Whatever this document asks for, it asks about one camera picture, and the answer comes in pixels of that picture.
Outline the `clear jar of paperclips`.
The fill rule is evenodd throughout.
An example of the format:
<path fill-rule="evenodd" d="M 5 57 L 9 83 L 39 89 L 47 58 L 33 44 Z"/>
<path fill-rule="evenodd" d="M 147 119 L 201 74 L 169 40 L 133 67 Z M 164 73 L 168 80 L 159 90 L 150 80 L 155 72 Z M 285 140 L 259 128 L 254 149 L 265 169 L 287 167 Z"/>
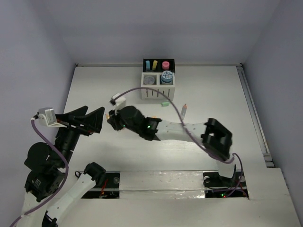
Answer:
<path fill-rule="evenodd" d="M 143 78 L 144 85 L 154 85 L 156 83 L 156 76 L 154 75 L 145 75 Z"/>

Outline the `yellow marker cap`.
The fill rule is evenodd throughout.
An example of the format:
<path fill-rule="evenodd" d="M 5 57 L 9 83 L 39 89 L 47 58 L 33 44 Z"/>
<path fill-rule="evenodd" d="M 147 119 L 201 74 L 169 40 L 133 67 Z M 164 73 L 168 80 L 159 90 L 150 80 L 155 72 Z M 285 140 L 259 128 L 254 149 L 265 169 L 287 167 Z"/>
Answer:
<path fill-rule="evenodd" d="M 154 60 L 154 61 L 153 61 L 153 64 L 152 64 L 152 70 L 156 70 L 157 64 L 158 64 L 158 61 L 157 61 L 157 60 Z"/>

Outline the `orange highlighter marker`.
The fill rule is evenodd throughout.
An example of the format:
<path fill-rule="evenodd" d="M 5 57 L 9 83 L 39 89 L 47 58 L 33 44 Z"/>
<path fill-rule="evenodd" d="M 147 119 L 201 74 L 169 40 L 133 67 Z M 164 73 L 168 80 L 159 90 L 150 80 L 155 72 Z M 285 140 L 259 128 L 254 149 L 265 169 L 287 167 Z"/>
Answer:
<path fill-rule="evenodd" d="M 184 104 L 182 109 L 181 109 L 181 112 L 180 112 L 180 116 L 181 116 L 182 120 L 184 120 L 186 112 L 187 112 L 187 104 Z"/>

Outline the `pink-capped tube of crayons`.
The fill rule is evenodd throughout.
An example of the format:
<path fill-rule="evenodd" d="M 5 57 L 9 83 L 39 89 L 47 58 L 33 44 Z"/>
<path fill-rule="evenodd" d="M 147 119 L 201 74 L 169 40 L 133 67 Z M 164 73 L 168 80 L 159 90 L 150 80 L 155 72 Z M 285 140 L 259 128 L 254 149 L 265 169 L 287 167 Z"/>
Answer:
<path fill-rule="evenodd" d="M 161 67 L 163 70 L 169 70 L 170 63 L 168 61 L 163 61 Z"/>

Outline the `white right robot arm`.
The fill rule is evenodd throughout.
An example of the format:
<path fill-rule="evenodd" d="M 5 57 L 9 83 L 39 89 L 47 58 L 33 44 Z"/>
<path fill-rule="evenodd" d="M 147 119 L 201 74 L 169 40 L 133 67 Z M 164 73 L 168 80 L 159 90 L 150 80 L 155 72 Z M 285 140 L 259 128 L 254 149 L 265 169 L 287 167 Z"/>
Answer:
<path fill-rule="evenodd" d="M 196 124 L 169 122 L 145 117 L 136 107 L 126 106 L 120 110 L 111 110 L 107 115 L 107 123 L 115 131 L 128 129 L 148 141 L 193 142 L 216 160 L 218 180 L 222 185 L 230 185 L 235 180 L 236 165 L 230 154 L 232 133 L 214 118 Z"/>

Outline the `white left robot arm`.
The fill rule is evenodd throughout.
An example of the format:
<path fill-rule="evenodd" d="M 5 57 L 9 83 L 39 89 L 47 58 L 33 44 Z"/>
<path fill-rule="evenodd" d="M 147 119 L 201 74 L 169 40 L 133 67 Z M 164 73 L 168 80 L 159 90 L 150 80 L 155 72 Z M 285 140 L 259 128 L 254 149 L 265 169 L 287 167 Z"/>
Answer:
<path fill-rule="evenodd" d="M 47 206 L 63 188 L 69 175 L 69 161 L 80 135 L 90 136 L 102 129 L 103 107 L 88 113 L 83 106 L 56 114 L 52 107 L 40 108 L 31 118 L 35 133 L 42 139 L 33 144 L 24 162 L 30 169 L 25 182 L 21 215 L 13 227 L 58 227 L 71 208 L 94 187 L 105 187 L 106 170 L 92 162 L 78 173 L 75 185 L 53 206 Z"/>

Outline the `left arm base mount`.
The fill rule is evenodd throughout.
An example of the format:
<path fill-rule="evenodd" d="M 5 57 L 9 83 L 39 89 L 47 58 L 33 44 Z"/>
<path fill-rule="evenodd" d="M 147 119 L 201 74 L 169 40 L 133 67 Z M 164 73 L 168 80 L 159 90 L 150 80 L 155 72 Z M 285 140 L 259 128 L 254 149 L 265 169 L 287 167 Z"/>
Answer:
<path fill-rule="evenodd" d="M 90 190 L 88 190 L 82 199 L 119 199 L 119 185 L 120 185 L 120 173 L 109 172 L 104 170 L 88 170 L 88 171 L 75 171 L 75 176 L 79 178 L 83 173 L 92 174 L 92 176 L 102 173 L 103 182 L 97 184 Z"/>

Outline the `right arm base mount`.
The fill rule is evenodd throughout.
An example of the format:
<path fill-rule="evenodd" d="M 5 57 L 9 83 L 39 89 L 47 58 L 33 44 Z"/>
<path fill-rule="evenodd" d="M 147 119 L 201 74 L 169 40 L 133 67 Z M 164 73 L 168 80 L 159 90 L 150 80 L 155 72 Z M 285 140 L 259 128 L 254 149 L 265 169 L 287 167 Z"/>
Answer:
<path fill-rule="evenodd" d="M 204 172 L 205 198 L 249 198 L 244 172 L 234 170 L 232 178 L 220 176 L 218 172 Z"/>

